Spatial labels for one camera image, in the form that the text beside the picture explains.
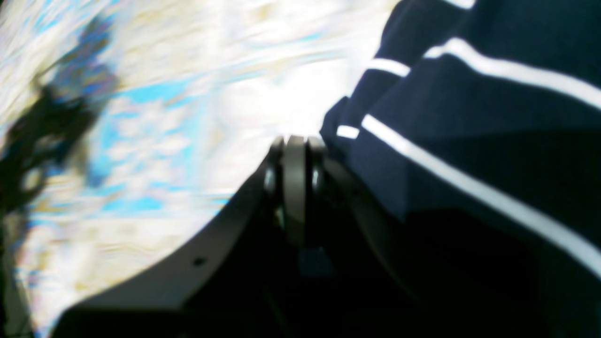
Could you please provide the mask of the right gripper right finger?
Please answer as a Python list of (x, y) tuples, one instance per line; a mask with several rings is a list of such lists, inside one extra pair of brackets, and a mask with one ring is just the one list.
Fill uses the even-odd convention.
[(316, 137), (295, 137), (295, 246), (303, 338), (421, 338), (415, 295), (389, 259), (389, 223)]

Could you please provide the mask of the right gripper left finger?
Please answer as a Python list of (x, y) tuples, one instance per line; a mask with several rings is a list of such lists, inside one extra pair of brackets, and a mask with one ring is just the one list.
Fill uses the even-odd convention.
[(165, 259), (63, 313), (54, 338), (259, 338), (284, 139), (212, 221)]

